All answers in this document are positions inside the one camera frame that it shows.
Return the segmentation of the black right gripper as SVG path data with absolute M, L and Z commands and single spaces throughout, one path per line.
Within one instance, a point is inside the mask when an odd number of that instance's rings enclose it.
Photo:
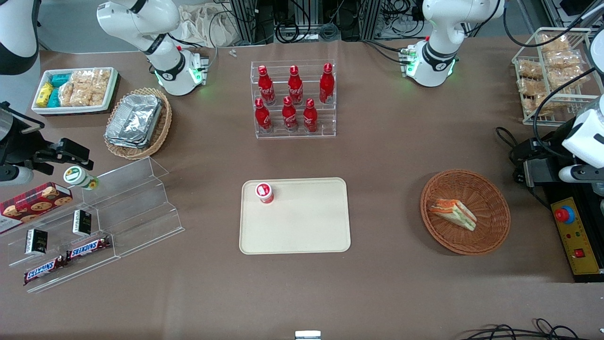
M 71 140 L 61 138 L 52 148 L 41 134 L 45 123 L 30 118 L 9 107 L 8 102 L 2 102 L 1 108 L 1 158 L 0 164 L 27 164 L 45 162 L 68 162 L 76 164 L 85 170 L 93 170 L 94 163 L 89 159 L 89 149 L 81 145 L 69 146 Z

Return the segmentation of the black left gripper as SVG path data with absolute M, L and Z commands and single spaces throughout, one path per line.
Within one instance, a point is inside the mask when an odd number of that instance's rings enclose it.
M 544 144 L 551 152 L 551 156 L 557 164 L 573 164 L 574 156 L 570 151 L 563 147 L 561 143 L 556 141 L 545 141 Z M 523 164 L 526 161 L 543 158 L 542 145 L 537 140 L 524 140 L 512 148 L 512 153 L 515 154 L 515 164 Z

